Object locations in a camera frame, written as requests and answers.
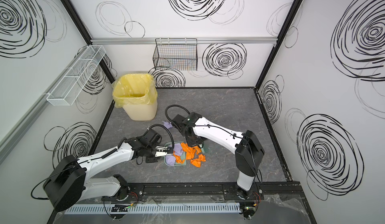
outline white cable tray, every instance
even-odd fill
[[[137,204],[127,211],[113,211],[115,204],[75,204],[64,214],[173,214],[173,213],[240,213],[238,202],[232,203],[161,203]]]
[[[89,45],[49,93],[53,106],[71,106],[105,55],[102,45]]]

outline enclosure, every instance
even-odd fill
[[[0,0],[2,219],[385,222],[384,3]],[[132,73],[153,76],[152,120],[132,120],[113,100],[117,80]],[[42,184],[33,190],[68,156],[82,160],[170,124],[169,105],[256,135],[263,158],[250,196],[236,191],[237,154],[214,138],[199,167],[133,158],[94,176],[119,174],[131,191],[124,200],[95,196],[57,211]],[[175,125],[172,139],[155,130],[162,146],[186,141]]]

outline black metal frame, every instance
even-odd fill
[[[111,104],[110,104],[110,107],[108,108],[108,111],[107,111],[106,115],[104,116],[102,125],[100,125],[99,131],[96,134],[95,140],[92,143],[92,146],[90,148],[90,151],[88,152],[88,155],[93,155],[95,153],[96,147],[99,144],[99,140],[102,137],[102,134],[103,134],[103,131],[105,129],[105,126],[107,125],[108,119],[110,118],[111,113],[113,111],[114,105],[115,105],[115,101],[112,101]]]
[[[83,36],[85,42],[87,44],[91,44],[91,36],[88,33],[87,29],[85,28],[83,22],[81,21],[79,15],[77,14],[74,6],[72,5],[70,0],[61,0],[62,4],[66,8],[68,14],[70,15],[71,19],[75,23],[76,27],[78,28],[80,34]],[[282,26],[282,29],[278,35],[278,41],[276,46],[273,47],[272,51],[269,54],[269,57],[266,61],[266,64],[262,70],[262,73],[258,79],[258,82],[255,87],[233,87],[233,88],[254,88],[254,93],[257,98],[258,104],[261,108],[263,118],[265,120],[265,123],[267,125],[269,134],[272,138],[273,145],[276,149],[277,156],[281,162],[281,166],[283,169],[283,172],[285,174],[287,182],[263,182],[263,183],[255,183],[253,184],[253,190],[258,191],[262,190],[261,198],[263,198],[263,195],[271,195],[271,194],[279,194],[279,195],[285,195],[285,194],[298,194],[301,197],[301,200],[303,204],[305,205],[305,209],[310,217],[310,221],[313,224],[316,224],[316,220],[313,216],[313,213],[311,211],[311,208],[306,200],[305,194],[302,190],[301,184],[299,182],[293,181],[291,178],[290,171],[287,167],[286,161],[283,157],[281,148],[278,144],[277,137],[274,134],[272,125],[267,117],[266,110],[261,102],[261,99],[258,94],[258,89],[261,87],[262,82],[264,78],[267,75],[267,72],[274,61],[275,56],[277,55],[278,49],[280,48],[281,44],[283,43],[286,33],[288,29],[290,28],[290,24],[292,20],[294,19],[296,12],[298,8],[301,5],[302,0],[294,0],[290,11],[285,19],[285,22]],[[115,78],[109,71],[107,65],[105,64],[104,60],[100,62],[100,66],[103,70],[103,72],[106,74],[109,82],[115,81]],[[182,89],[221,89],[221,88],[228,88],[228,87],[186,87]],[[104,131],[105,126],[107,125],[108,119],[112,113],[114,106],[114,101],[110,104],[107,114],[102,122],[102,125],[100,126],[100,129],[97,133],[97,136],[94,140],[94,143],[91,146],[89,154],[93,154],[95,152],[95,149],[99,143],[99,140],[102,136],[102,133]],[[171,195],[223,195],[226,200],[232,200],[236,199],[237,202],[244,202],[247,203],[248,201],[239,200],[239,198],[235,195],[236,193],[234,190],[236,189],[236,183],[235,182],[221,182],[221,183],[131,183],[130,186],[132,187],[132,191],[137,193],[139,200],[141,200],[143,197],[146,196],[171,196]],[[52,224],[55,220],[57,212],[53,211],[49,220],[48,224]]]
[[[60,0],[67,10],[68,14],[70,15],[72,21],[74,22],[76,28],[79,30],[79,33],[82,35],[84,41],[86,44],[92,44],[91,42],[91,35],[88,33],[87,29],[85,28],[82,20],[80,19],[79,15],[77,14],[74,5],[72,5],[71,0]],[[107,76],[108,81],[110,83],[113,83],[115,81],[115,78],[113,74],[110,72],[109,68],[105,64],[104,59],[102,59],[99,63],[99,66],[102,68],[104,74]]]
[[[290,28],[290,25],[292,23],[292,21],[294,20],[295,18],[295,15],[297,14],[297,11],[298,9],[300,8],[300,5],[302,3],[302,0],[294,0],[293,1],[293,4],[291,5],[290,7],[290,10],[289,10],[289,13],[288,15],[286,16],[286,19],[285,21],[283,22],[283,25],[282,25],[282,28],[281,28],[281,31],[280,33],[278,34],[278,40],[277,40],[277,43],[276,45],[272,48],[272,51],[270,52],[269,54],[269,57],[267,58],[267,61],[265,63],[265,66],[263,67],[263,70],[262,70],[262,73],[261,75],[259,76],[258,78],[258,81],[257,81],[257,84],[255,85],[255,87],[257,88],[257,91],[259,90],[259,88],[261,87],[262,85],[262,82],[264,80],[264,78],[266,77],[267,75],[267,72],[269,71],[270,69],[270,66],[272,65],[274,59],[275,59],[275,56],[277,55],[278,53],[278,50],[280,49],[283,41],[285,40],[285,36]]]
[[[254,89],[254,94],[255,94],[255,97],[257,98],[258,105],[261,108],[263,119],[265,120],[265,124],[267,126],[267,130],[269,131],[270,137],[272,139],[272,142],[273,142],[275,151],[277,153],[278,159],[280,160],[283,174],[285,175],[285,178],[287,181],[292,181],[293,178],[291,177],[291,173],[290,173],[289,168],[287,166],[286,160],[283,156],[283,153],[282,153],[281,147],[278,143],[277,137],[275,136],[272,124],[270,123],[269,117],[267,116],[267,112],[266,112],[266,110],[265,110],[265,108],[261,102],[261,97],[259,96],[259,93],[257,92],[256,89]]]

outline white wire basket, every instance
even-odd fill
[[[104,55],[105,49],[102,45],[87,46],[48,95],[47,101],[53,106],[71,106]]]

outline orange cloth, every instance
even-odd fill
[[[185,143],[181,143],[180,145],[182,146],[182,150],[186,152],[186,160],[194,158],[196,149],[189,147]]]
[[[201,167],[201,162],[198,161],[198,159],[193,159],[193,160],[190,160],[190,163],[195,165],[196,167],[200,168]]]
[[[183,164],[183,163],[184,163],[185,160],[182,161],[182,160],[180,159],[180,156],[175,154],[175,151],[174,151],[174,153],[173,153],[172,155],[175,156],[175,162],[176,162],[176,163],[179,163],[179,164]]]
[[[196,149],[196,154],[199,154],[199,153],[201,153],[202,152],[202,150],[199,148],[199,146],[194,146],[193,147],[194,149]]]
[[[201,167],[201,161],[205,162],[206,156],[200,154],[197,159],[190,160],[190,163],[193,164],[194,166],[200,168]]]
[[[202,154],[200,154],[200,155],[199,155],[199,157],[198,157],[198,160],[199,160],[199,161],[203,161],[203,162],[205,162],[205,161],[206,161],[206,156],[205,156],[205,155],[202,155]]]

